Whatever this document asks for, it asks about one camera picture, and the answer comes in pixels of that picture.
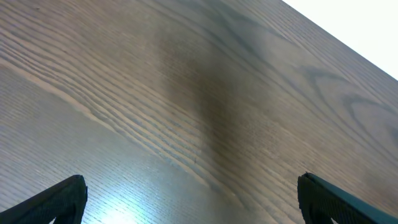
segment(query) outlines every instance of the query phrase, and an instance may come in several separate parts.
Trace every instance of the wooden table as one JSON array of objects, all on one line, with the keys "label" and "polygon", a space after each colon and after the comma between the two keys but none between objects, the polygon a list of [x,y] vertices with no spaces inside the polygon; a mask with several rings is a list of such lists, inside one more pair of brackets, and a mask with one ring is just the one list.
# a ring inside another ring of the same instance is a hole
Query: wooden table
[{"label": "wooden table", "polygon": [[307,171],[398,216],[397,96],[280,0],[0,0],[0,210],[82,174],[84,223],[303,223]]}]

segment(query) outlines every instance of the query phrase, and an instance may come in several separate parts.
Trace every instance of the black plastic part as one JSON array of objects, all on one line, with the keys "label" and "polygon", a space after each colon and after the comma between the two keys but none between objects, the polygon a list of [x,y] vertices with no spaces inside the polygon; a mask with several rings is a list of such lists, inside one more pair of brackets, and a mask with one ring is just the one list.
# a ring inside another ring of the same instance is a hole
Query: black plastic part
[{"label": "black plastic part", "polygon": [[87,190],[83,176],[73,175],[0,213],[0,223],[47,224],[54,218],[54,224],[81,223],[87,202]]},{"label": "black plastic part", "polygon": [[316,175],[298,178],[298,203],[306,224],[388,223],[398,219],[368,205]]}]

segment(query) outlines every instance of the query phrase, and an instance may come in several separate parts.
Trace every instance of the wood grain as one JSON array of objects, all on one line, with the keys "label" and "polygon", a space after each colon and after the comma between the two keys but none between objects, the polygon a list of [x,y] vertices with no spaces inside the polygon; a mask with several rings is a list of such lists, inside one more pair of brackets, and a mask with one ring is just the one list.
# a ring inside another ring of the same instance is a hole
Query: wood grain
[{"label": "wood grain", "polygon": [[398,83],[282,1],[0,11],[2,209],[79,173],[85,223],[303,223],[308,171],[398,216]]}]

